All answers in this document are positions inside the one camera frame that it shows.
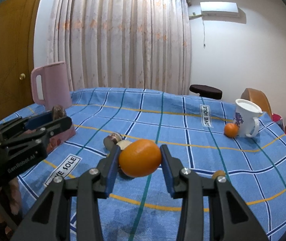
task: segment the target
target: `dark brown stool seat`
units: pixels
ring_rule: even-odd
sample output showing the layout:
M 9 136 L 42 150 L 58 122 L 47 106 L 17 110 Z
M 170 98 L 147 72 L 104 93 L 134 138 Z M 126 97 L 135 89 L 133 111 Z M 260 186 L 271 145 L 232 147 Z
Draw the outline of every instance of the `dark brown stool seat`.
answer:
M 190 86 L 190 91 L 194 93 L 199 93 L 200 97 L 206 97 L 206 98 L 211 98 L 215 100 L 222 99 L 221 90 L 214 88 L 214 87 L 207 86 L 207 85 L 192 84 Z

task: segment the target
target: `pink pitcher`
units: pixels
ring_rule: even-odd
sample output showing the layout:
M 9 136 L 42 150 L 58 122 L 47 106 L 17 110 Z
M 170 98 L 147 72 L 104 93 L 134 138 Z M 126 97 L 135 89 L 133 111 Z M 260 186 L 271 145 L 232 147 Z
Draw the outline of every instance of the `pink pitcher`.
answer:
M 36 77 L 38 75 L 41 75 L 44 100 L 40 100 L 37 94 Z M 65 109 L 72 106 L 65 62 L 56 62 L 33 69 L 31 83 L 34 102 L 44 105 L 46 110 L 51 110 L 54 105 L 58 104 Z

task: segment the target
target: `plaid tablecloth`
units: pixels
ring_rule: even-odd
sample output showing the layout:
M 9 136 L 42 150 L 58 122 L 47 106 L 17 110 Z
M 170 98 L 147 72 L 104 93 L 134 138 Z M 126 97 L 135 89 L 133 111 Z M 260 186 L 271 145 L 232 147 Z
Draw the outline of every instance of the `plaid tablecloth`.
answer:
M 222 101 L 123 88 L 85 89 L 73 92 L 72 99 L 67 114 L 73 119 L 76 135 L 19 176 L 24 213 L 57 167 L 77 159 L 77 165 L 65 176 L 80 176 L 108 154 L 103 139 L 117 131 L 130 141 L 146 138 L 159 146 L 167 144 L 172 156 L 202 176 L 224 170 L 269 239 L 277 241 L 285 232 L 286 136 L 266 113 L 260 117 L 257 137 L 230 139 L 223 128 L 232 122 L 235 105 Z M 202 107 L 211 117 L 209 124 L 204 112 L 202 118 Z M 3 121 L 42 112 L 43 106 L 33 104 Z M 72 204 L 71 240 L 77 239 L 75 207 L 76 200 Z M 118 177 L 110 198 L 99 200 L 104 240 L 174 241 L 180 207 L 181 200 L 171 199 L 166 191 L 161 167 L 150 176 L 131 181 Z M 208 200 L 204 199 L 204 240 L 209 240 L 208 211 Z

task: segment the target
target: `orange fruit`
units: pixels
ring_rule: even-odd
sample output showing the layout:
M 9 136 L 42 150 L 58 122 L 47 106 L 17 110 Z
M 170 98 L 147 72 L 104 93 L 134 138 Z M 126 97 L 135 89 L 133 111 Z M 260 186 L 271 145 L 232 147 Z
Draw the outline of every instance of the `orange fruit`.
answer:
M 145 177 L 153 173 L 162 161 L 158 146 L 148 140 L 139 139 L 127 146 L 118 157 L 118 164 L 129 177 Z
M 239 127 L 234 123 L 228 123 L 224 127 L 224 134 L 229 138 L 234 138 L 239 132 Z

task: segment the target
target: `white label patch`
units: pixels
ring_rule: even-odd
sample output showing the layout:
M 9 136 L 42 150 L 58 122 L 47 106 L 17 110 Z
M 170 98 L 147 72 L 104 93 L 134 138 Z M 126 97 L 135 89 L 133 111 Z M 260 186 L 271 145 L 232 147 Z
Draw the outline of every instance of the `white label patch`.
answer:
M 213 128 L 211 122 L 211 110 L 209 105 L 200 105 L 202 115 L 202 125 L 204 127 Z
M 73 169 L 77 166 L 77 164 L 82 160 L 81 157 L 69 154 L 69 156 L 63 160 L 61 164 L 50 174 L 50 176 L 45 181 L 45 186 L 48 186 L 49 183 L 56 176 L 62 176 L 65 178 L 69 173 L 73 171 Z

